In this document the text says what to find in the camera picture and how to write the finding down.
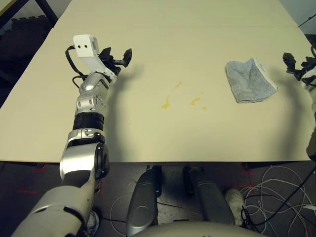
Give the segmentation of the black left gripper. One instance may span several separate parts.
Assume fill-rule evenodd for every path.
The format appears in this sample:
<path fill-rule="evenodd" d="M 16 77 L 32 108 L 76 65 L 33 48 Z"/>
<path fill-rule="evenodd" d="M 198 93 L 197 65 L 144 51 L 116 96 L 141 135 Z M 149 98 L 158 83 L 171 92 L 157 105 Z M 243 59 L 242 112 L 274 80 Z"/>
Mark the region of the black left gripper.
<path fill-rule="evenodd" d="M 100 54 L 99 58 L 101 62 L 111 70 L 116 76 L 119 75 L 121 68 L 119 66 L 127 67 L 132 59 L 132 49 L 129 48 L 123 55 L 123 59 L 115 60 L 111 53 L 111 48 L 104 48 Z"/>

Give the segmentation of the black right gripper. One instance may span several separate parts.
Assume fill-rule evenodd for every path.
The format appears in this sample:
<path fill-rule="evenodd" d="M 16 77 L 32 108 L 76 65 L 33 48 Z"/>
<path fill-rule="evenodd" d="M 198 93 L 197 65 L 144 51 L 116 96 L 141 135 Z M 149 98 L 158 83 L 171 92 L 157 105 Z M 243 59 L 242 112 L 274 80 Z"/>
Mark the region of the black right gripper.
<path fill-rule="evenodd" d="M 300 70 L 295 69 L 296 61 L 294 56 L 291 53 L 285 52 L 283 54 L 283 62 L 285 63 L 287 70 L 286 72 L 289 74 L 295 74 L 295 78 L 298 81 L 302 79 L 310 78 L 308 71 L 312 70 L 316 66 L 316 58 L 315 57 L 306 57 L 305 67 Z"/>

